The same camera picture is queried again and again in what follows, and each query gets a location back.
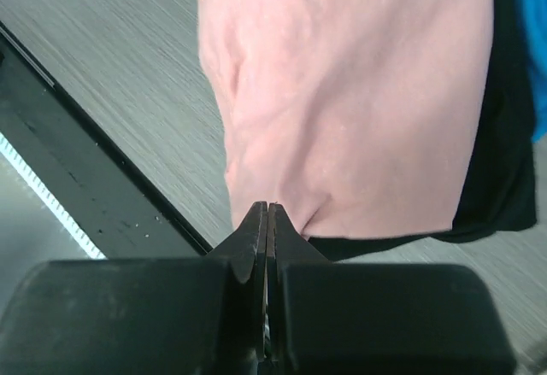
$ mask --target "blue fabric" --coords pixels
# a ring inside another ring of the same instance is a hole
[[[528,74],[537,124],[533,141],[547,132],[547,0],[516,0],[517,14],[526,38]]]

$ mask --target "black edge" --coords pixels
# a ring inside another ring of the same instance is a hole
[[[0,45],[0,73],[18,62],[28,76],[10,100],[0,92],[0,131],[107,257],[205,255],[213,248],[1,21]],[[42,91],[30,97],[37,86]]]

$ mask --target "black fabric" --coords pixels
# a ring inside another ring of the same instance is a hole
[[[338,261],[384,251],[423,237],[467,243],[537,222],[532,92],[515,0],[494,0],[494,39],[477,138],[452,231],[382,240],[311,238]]]

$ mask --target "pink fabric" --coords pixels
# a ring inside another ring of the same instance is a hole
[[[305,237],[451,228],[493,0],[198,0],[232,221],[283,204]]]

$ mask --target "light strip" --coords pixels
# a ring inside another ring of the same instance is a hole
[[[78,243],[85,253],[93,260],[104,260],[106,257],[101,250],[90,240],[85,232],[67,210],[57,201],[42,180],[30,168],[26,161],[17,153],[7,138],[0,133],[0,154],[11,164],[14,170],[25,180],[36,193],[44,205],[55,215],[70,236]]]

